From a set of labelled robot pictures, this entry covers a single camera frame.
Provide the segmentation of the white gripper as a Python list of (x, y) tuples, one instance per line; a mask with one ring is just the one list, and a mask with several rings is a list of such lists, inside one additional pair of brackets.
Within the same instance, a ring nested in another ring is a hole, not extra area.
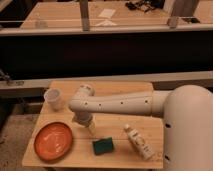
[(91, 135), (95, 134), (95, 122), (92, 121), (93, 116), (88, 112), (75, 112), (72, 119), (73, 122), (76, 122), (80, 125), (83, 125), (87, 128)]

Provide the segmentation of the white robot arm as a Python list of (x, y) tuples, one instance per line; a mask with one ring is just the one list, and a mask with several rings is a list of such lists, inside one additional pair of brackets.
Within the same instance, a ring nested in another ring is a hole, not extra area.
[(204, 87), (96, 96), (91, 86), (82, 85), (69, 109), (81, 125), (88, 125), (94, 113), (161, 117), (164, 171), (213, 171), (213, 92)]

